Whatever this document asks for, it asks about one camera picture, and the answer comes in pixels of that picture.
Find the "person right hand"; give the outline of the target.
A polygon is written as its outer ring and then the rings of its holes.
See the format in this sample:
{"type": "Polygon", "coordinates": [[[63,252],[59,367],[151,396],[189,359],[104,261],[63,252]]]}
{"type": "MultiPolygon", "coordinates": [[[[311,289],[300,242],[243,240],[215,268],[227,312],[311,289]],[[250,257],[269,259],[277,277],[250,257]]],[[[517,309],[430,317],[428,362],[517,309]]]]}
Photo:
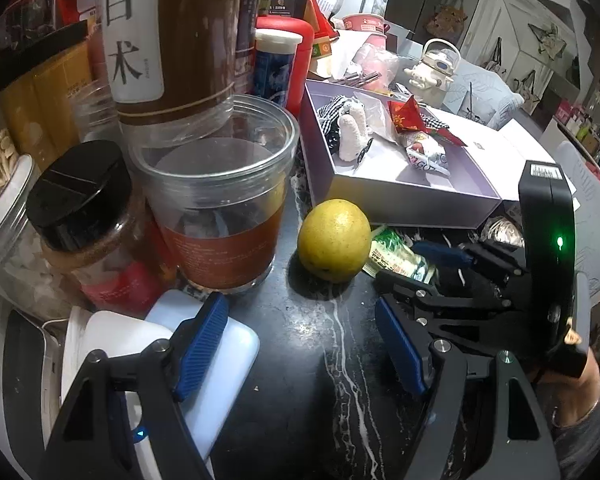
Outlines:
{"type": "Polygon", "coordinates": [[[550,426],[567,428],[583,422],[600,404],[600,367],[592,349],[578,378],[547,372],[536,396],[550,426]]]}

